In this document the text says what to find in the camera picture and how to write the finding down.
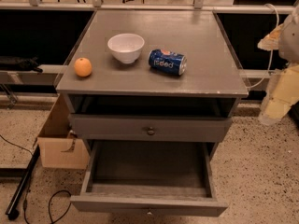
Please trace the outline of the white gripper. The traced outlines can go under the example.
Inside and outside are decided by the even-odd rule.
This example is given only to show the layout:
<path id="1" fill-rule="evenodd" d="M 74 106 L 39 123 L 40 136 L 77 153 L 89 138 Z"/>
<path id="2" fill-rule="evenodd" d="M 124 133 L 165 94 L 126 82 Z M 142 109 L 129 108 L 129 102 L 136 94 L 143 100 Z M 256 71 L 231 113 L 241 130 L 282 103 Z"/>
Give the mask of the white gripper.
<path id="1" fill-rule="evenodd" d="M 282 28 L 282 24 L 277 26 L 259 41 L 257 47 L 266 51 L 279 50 Z M 286 69 L 276 70 L 275 74 L 270 77 L 258 120 L 266 126 L 276 124 L 298 101 L 299 64 L 290 63 Z"/>

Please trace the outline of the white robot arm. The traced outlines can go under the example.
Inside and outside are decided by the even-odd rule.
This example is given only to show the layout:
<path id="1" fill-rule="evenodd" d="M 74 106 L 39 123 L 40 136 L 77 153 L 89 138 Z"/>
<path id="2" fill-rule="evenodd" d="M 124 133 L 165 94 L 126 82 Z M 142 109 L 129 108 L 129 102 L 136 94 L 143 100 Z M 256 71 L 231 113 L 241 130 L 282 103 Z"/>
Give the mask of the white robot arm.
<path id="1" fill-rule="evenodd" d="M 299 102 L 299 7 L 261 39 L 257 47 L 277 50 L 279 57 L 287 61 L 286 68 L 276 70 L 270 77 L 259 114 L 261 124 L 273 125 Z"/>

